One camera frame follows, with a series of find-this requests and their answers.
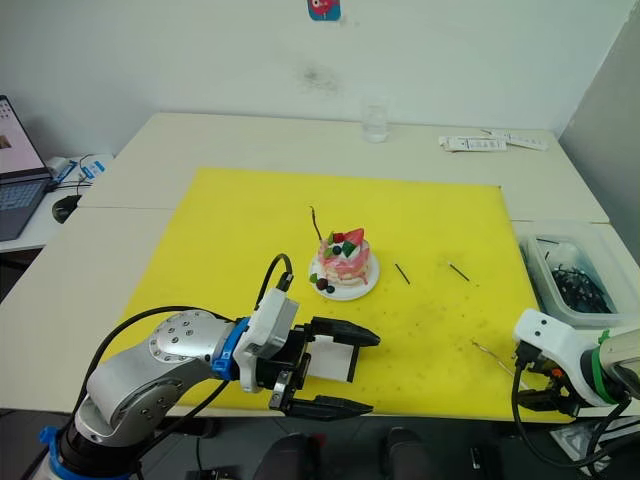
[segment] white plate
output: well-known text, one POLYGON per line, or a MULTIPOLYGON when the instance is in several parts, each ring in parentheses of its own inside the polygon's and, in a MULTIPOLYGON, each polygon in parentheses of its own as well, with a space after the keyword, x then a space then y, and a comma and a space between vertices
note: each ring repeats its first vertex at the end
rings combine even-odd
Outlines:
MULTIPOLYGON (((322 274, 323 269, 322 266, 316 261, 315 257, 309 266, 309 277, 313 273, 322 274)), ((326 290, 318 290, 318 287, 315 284, 311 284, 309 279, 307 278, 307 282, 311 285, 311 287, 318 292, 323 297, 326 297, 330 300, 339 300, 339 301, 347 301, 347 300, 355 300, 356 298, 363 297, 367 293, 369 293, 373 287, 378 283, 378 278, 380 278, 380 264, 378 263, 378 259, 373 254, 373 252, 369 252, 369 273, 367 275, 367 284, 359 283, 358 285, 350 286, 350 285, 333 285, 335 287, 335 291, 333 293, 327 293, 326 290)))

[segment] laptop keyboard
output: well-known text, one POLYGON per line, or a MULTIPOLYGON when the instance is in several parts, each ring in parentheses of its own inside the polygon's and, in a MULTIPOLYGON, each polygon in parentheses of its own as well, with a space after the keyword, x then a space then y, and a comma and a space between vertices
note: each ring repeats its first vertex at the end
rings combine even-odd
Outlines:
POLYGON ((25 183, 0 187, 0 211, 28 207, 38 193, 40 183, 25 183))

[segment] laptop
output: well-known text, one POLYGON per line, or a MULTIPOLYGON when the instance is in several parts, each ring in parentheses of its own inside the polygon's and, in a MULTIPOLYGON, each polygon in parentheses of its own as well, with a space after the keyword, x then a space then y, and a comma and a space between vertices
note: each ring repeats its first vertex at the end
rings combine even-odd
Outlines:
POLYGON ((20 236, 50 181, 9 99, 0 95, 0 241, 20 236))

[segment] white table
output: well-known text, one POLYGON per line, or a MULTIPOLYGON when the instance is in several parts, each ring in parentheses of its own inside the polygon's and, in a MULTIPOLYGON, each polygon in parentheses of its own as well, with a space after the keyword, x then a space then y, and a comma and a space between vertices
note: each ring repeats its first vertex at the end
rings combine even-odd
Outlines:
MULTIPOLYGON (((90 357, 122 315, 200 165, 500 184, 516 230, 549 216, 607 221, 548 133, 530 132, 550 142, 548 152, 511 148, 478 155, 432 148, 438 135, 476 129, 398 126, 388 143, 372 145, 361 140, 359 128, 342 122, 153 117, 0 304, 0 406, 71 409, 90 357), (330 160, 322 163, 322 156, 330 160), (532 178, 545 175, 563 188, 553 201, 531 186, 532 178), (561 206, 555 205, 560 199, 561 206)), ((637 278, 638 266, 615 231, 606 224, 594 228, 603 232, 626 273, 637 278)), ((640 411, 637 403, 634 408, 640 411)))
POLYGON ((553 135, 546 152, 448 153, 440 135, 476 128, 393 126, 385 143, 362 140, 353 122, 158 114, 118 155, 109 181, 85 207, 174 209, 199 166, 249 168, 445 183, 500 185, 512 220, 609 221, 553 135))

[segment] yellow mat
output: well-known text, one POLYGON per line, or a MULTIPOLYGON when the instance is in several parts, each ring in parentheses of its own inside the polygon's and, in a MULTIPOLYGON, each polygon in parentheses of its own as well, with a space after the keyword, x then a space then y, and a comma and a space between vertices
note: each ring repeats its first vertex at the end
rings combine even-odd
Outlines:
MULTIPOLYGON (((511 377, 471 343, 511 365, 513 326, 536 306, 499 187, 200 169, 124 318, 171 304, 249 315, 280 252, 294 266, 289 296, 300 303, 296 323, 314 315, 346 319, 382 338, 361 350, 352 384, 309 377, 301 398, 344 397, 381 414, 511 418, 511 377), (336 302, 312 289, 308 267, 317 237, 310 205, 324 236, 365 228, 381 268, 365 297, 336 302)), ((162 318, 125 331, 109 354, 142 341, 162 318)), ((214 385, 194 387, 183 403, 198 403, 214 385)), ((245 394, 235 382, 214 406, 264 410, 269 395, 245 394)), ((524 410, 523 416, 565 418, 524 410)))

